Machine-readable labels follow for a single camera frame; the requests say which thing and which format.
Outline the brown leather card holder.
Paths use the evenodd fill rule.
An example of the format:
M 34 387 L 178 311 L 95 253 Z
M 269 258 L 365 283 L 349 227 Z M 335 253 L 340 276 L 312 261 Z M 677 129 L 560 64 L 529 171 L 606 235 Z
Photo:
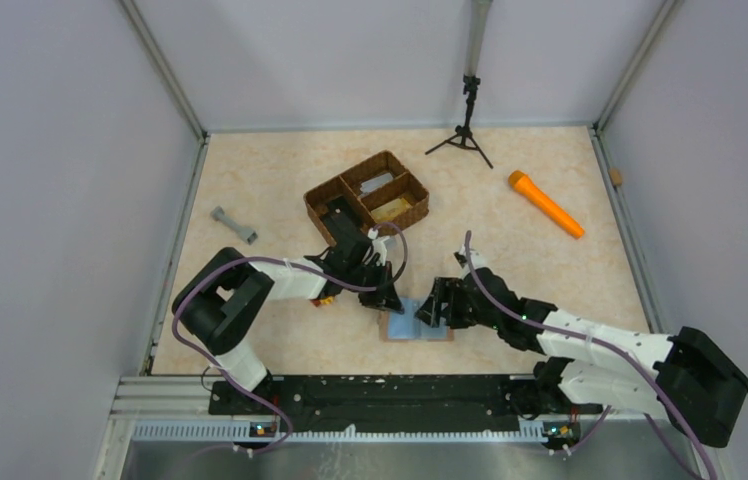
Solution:
M 453 332 L 446 326 L 431 327 L 415 318 L 419 300 L 401 297 L 404 312 L 382 312 L 378 318 L 379 338 L 383 342 L 450 342 Z

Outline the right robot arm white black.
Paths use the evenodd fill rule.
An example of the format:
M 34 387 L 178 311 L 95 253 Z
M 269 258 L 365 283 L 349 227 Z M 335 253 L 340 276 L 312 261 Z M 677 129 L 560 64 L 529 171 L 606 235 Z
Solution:
M 748 394 L 748 377 L 703 331 L 674 335 L 623 330 L 519 297 L 489 268 L 438 277 L 415 313 L 429 326 L 484 326 L 509 346 L 546 356 L 537 380 L 575 405 L 601 404 L 689 426 L 710 447 L 728 445 Z

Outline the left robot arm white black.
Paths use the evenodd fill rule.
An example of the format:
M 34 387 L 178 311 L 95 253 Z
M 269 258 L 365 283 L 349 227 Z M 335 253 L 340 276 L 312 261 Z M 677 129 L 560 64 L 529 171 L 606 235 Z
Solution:
M 402 313 L 394 282 L 383 239 L 339 242 L 291 261 L 246 257 L 225 247 L 175 297 L 171 312 L 210 363 L 251 392 L 268 376 L 246 340 L 266 302 L 301 299 L 320 305 L 349 290 L 366 308 Z

